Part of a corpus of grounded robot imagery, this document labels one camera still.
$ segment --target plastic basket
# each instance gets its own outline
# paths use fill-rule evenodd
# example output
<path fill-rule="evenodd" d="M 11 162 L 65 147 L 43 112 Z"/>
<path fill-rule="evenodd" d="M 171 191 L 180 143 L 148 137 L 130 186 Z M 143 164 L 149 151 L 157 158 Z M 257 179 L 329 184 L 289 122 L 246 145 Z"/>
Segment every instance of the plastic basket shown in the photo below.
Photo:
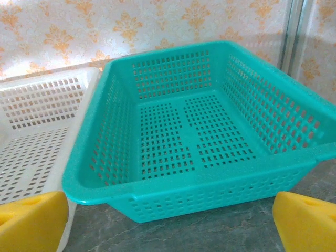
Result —
<path fill-rule="evenodd" d="M 81 204 L 147 222 L 275 196 L 336 156 L 336 108 L 228 41 L 106 66 L 66 171 Z"/>
<path fill-rule="evenodd" d="M 0 84 L 0 204 L 60 191 L 99 70 L 83 68 Z M 57 251 L 68 241 L 76 204 Z"/>

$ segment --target countertop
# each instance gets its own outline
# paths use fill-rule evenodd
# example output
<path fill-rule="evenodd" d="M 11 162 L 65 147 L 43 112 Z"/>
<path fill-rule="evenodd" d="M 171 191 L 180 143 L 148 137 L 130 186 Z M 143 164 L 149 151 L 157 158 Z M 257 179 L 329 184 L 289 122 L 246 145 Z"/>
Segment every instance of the countertop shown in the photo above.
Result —
<path fill-rule="evenodd" d="M 314 168 L 292 192 L 336 203 L 336 160 Z M 64 252 L 284 251 L 274 198 L 138 224 L 111 206 L 78 205 Z"/>

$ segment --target wall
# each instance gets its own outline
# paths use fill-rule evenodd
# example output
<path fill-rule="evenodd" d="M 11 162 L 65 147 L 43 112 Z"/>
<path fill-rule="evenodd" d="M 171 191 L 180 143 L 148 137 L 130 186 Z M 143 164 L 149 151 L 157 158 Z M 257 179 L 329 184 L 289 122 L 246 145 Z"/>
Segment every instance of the wall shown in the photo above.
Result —
<path fill-rule="evenodd" d="M 237 41 L 278 65 L 288 4 L 1 0 L 0 79 L 214 39 Z"/>
<path fill-rule="evenodd" d="M 336 104 L 336 1 L 313 0 L 294 78 Z"/>

